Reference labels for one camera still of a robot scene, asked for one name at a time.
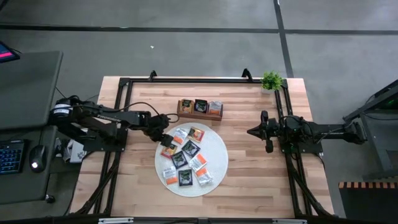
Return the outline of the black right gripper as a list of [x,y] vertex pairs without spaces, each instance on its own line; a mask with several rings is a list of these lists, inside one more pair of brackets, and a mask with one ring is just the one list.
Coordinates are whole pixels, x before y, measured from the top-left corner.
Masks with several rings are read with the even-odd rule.
[[271,138],[278,138],[282,134],[281,125],[275,118],[269,118],[267,111],[261,111],[261,123],[259,126],[247,130],[247,133],[266,142],[266,152],[272,153],[274,145]]

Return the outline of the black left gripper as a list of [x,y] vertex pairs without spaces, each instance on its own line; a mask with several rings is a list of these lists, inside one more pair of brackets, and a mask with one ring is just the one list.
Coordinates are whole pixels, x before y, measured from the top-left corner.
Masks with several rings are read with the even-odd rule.
[[169,118],[166,114],[159,114],[151,117],[148,122],[148,127],[144,130],[144,134],[154,142],[160,142],[162,146],[168,147],[174,137],[169,134],[164,134],[164,129],[169,126]]

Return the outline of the orange mango tea packet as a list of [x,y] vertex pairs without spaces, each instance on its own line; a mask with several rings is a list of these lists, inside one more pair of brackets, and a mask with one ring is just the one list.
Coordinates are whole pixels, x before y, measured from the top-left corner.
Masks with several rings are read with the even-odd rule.
[[178,147],[176,145],[170,144],[169,147],[163,147],[163,149],[160,152],[160,155],[170,159],[176,153],[177,148]]
[[188,132],[187,137],[193,141],[201,142],[204,135],[205,135],[205,132],[203,130],[195,128],[195,127],[191,127]]
[[181,100],[180,101],[180,112],[181,113],[192,113],[193,101],[192,100]]

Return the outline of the wooden compartment tray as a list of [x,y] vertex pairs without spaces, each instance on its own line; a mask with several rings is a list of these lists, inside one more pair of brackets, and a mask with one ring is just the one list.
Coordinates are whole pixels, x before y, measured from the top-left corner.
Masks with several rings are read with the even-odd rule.
[[185,111],[185,109],[186,107],[183,107],[183,100],[179,100],[177,103],[177,114],[181,118],[204,119],[212,121],[221,121],[223,118],[223,106],[221,107],[220,114],[211,114],[208,111],[206,113],[195,111],[193,106],[191,106],[190,111]]

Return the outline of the white round woven placemat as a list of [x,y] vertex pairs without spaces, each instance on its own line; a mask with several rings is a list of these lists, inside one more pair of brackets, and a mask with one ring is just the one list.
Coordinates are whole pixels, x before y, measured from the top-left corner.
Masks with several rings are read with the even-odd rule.
[[[206,185],[200,185],[195,175],[195,171],[191,169],[187,164],[179,169],[176,169],[177,177],[180,170],[191,169],[193,185],[180,187],[178,182],[175,184],[166,185],[162,172],[164,169],[174,166],[174,164],[171,158],[168,159],[160,155],[160,152],[163,149],[162,145],[159,144],[157,146],[155,153],[155,170],[161,183],[171,192],[183,197],[199,197],[210,193],[211,191],[216,189],[217,186],[219,186],[221,181],[224,179],[226,171],[228,169],[228,152],[226,145],[222,138],[208,126],[200,123],[184,123],[179,124],[171,130],[167,131],[167,134],[174,136],[175,130],[177,128],[185,129],[188,133],[191,127],[201,129],[205,132],[205,135],[201,142],[196,142],[186,137],[183,144],[178,144],[175,141],[172,144],[178,147],[176,153],[182,151],[182,147],[186,144],[188,140],[193,141],[197,146],[199,146],[200,151],[198,153],[201,153],[203,157],[207,160],[207,164],[204,167],[208,169],[209,173],[213,177],[213,181],[211,183]],[[192,157],[188,156],[185,152],[183,153],[186,160],[189,162]]]

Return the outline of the green plant in white pot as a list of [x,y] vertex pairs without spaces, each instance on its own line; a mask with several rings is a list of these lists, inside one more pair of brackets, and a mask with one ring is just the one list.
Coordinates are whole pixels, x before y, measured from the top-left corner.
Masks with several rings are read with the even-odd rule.
[[275,90],[279,90],[283,84],[283,80],[280,73],[275,70],[264,72],[261,78],[261,92],[268,94],[273,93]]

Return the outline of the small white box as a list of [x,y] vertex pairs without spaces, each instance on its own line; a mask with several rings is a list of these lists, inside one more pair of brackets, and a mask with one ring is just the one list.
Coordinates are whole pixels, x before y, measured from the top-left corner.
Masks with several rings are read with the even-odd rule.
[[68,149],[70,150],[70,163],[81,163],[86,156],[86,151],[83,150],[84,145],[74,140],[68,143]]

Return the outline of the black equipment stand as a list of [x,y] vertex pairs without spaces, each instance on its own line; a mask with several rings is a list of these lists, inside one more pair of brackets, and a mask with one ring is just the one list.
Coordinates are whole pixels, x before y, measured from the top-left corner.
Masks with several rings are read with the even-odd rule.
[[379,170],[363,175],[363,180],[398,177],[398,79],[343,117],[348,122],[360,119],[368,143],[377,158]]

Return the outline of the black box orange striped edge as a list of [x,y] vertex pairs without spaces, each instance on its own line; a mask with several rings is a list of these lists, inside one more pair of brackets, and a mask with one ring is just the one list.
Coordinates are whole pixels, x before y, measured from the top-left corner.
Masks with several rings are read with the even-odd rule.
[[398,224],[398,182],[340,182],[347,219]]

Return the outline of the black computer mouse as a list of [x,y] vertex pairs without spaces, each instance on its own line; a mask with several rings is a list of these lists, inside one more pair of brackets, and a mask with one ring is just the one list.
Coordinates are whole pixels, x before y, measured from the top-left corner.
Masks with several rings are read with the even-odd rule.
[[46,150],[44,145],[36,145],[29,153],[29,166],[32,172],[42,172],[47,165]]

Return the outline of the dark grey desk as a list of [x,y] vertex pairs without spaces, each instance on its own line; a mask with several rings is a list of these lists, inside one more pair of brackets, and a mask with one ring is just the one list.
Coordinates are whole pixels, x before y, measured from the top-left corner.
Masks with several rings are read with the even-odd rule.
[[[25,53],[0,63],[0,141],[26,141],[22,171],[0,175],[0,205],[44,200],[53,158],[56,126],[48,125],[63,54]],[[47,165],[32,172],[30,150],[44,145]]]

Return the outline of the backlit black keyboard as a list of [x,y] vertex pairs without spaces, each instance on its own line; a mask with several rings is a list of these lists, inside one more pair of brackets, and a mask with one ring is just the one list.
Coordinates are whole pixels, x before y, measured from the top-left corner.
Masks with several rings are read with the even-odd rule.
[[0,141],[0,175],[22,171],[25,145],[24,139]]

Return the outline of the tablet with pink screen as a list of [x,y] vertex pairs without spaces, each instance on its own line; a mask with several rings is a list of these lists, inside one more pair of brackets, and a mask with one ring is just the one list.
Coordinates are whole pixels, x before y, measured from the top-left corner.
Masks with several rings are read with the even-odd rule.
[[0,63],[11,62],[19,59],[20,56],[14,50],[0,41]]

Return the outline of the black aluminium table frame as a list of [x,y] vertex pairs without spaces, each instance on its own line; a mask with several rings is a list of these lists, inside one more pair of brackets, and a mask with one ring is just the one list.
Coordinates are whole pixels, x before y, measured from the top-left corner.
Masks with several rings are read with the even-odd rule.
[[115,217],[242,217],[290,218],[294,215],[285,156],[279,148],[267,153],[263,141],[247,130],[260,122],[261,111],[277,116],[275,97],[243,78],[165,78],[134,80],[131,100],[136,110],[150,106],[173,113],[181,99],[219,100],[220,122],[208,126],[228,151],[226,175],[212,192],[179,196],[167,189],[155,170],[156,143],[131,131],[121,155],[111,214]]

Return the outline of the silver aluminium bracket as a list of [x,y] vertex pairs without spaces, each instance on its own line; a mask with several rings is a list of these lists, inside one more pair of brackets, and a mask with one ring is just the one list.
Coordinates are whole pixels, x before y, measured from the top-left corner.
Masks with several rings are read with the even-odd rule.
[[132,224],[133,217],[100,218],[98,224]]
[[306,220],[301,220],[301,219],[278,218],[278,219],[273,219],[272,224],[308,224],[308,223]]

